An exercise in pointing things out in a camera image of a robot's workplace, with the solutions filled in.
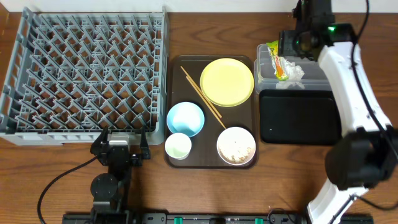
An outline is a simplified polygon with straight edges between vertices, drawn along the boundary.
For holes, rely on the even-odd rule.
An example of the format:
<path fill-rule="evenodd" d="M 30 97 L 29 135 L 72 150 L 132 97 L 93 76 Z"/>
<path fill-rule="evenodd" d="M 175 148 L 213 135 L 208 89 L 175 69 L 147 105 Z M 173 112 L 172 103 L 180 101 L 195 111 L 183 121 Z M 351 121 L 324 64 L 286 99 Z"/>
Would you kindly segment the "white cup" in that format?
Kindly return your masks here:
<path fill-rule="evenodd" d="M 165 141 L 165 151 L 168 156 L 184 160 L 188 157 L 192 148 L 190 138 L 183 133 L 175 133 L 170 135 Z"/>

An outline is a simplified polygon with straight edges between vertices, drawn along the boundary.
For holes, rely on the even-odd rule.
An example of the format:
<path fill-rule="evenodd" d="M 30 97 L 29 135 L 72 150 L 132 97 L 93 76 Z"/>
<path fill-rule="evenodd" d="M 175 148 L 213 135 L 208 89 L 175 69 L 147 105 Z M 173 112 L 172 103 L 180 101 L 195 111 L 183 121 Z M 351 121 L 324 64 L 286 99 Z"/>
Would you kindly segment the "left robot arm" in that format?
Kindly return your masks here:
<path fill-rule="evenodd" d="M 141 130 L 139 153 L 131 153 L 128 140 L 108 139 L 108 128 L 104 128 L 90 147 L 107 173 L 96 176 L 90 186 L 93 196 L 93 223 L 136 223 L 134 213 L 127 209 L 132 168 L 150 159 L 150 149 L 145 129 Z"/>

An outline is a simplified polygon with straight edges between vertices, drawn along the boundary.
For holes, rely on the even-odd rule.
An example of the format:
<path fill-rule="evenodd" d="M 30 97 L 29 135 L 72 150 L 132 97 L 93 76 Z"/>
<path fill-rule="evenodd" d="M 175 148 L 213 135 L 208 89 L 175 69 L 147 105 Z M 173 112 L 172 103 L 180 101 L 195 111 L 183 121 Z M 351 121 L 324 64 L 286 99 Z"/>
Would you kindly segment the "green snack bar wrapper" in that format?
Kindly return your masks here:
<path fill-rule="evenodd" d="M 279 59 L 279 41 L 275 40 L 273 42 L 267 43 L 267 48 L 269 51 L 270 58 L 272 59 L 273 66 L 275 69 L 275 76 L 277 77 L 278 80 L 284 81 L 288 79 L 288 76 L 285 74 L 284 69 L 281 65 L 280 59 Z"/>

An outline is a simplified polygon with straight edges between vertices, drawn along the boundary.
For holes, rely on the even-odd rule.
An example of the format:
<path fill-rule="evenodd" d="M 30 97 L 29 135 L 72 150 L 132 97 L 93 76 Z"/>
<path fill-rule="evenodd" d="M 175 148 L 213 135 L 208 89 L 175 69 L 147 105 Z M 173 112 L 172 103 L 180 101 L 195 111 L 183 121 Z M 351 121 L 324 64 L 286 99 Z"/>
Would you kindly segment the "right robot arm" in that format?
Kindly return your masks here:
<path fill-rule="evenodd" d="M 397 130 L 384 114 L 361 60 L 361 32 L 337 23 L 330 1 L 299 0 L 296 26 L 279 35 L 278 54 L 316 61 L 338 108 L 341 139 L 327 153 L 327 179 L 307 205 L 305 223 L 339 223 L 397 165 Z"/>

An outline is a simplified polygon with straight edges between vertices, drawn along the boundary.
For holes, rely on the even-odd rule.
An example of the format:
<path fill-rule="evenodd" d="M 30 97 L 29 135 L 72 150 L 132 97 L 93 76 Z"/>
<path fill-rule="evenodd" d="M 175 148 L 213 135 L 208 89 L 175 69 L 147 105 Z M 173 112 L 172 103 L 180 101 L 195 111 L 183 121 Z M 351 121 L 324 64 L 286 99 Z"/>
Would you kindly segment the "white tissue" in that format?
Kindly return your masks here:
<path fill-rule="evenodd" d="M 282 65 L 288 80 L 299 81 L 305 75 L 305 72 L 302 70 L 301 66 L 296 65 L 294 62 L 283 60 Z"/>

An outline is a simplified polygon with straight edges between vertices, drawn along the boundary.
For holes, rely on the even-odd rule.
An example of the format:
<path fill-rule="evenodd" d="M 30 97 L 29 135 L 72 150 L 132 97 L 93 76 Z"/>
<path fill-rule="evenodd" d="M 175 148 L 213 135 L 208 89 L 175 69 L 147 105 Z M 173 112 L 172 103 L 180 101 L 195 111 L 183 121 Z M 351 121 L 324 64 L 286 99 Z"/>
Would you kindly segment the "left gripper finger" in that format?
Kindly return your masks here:
<path fill-rule="evenodd" d="M 99 136 L 94 140 L 91 145 L 92 152 L 103 152 L 108 145 L 108 127 L 103 128 Z"/>
<path fill-rule="evenodd" d="M 150 148 L 149 144 L 147 142 L 146 138 L 146 129 L 142 128 L 141 129 L 141 140 L 140 140 L 140 150 L 141 150 L 141 156 L 143 159 L 150 159 L 151 158 L 151 153 L 150 153 Z"/>

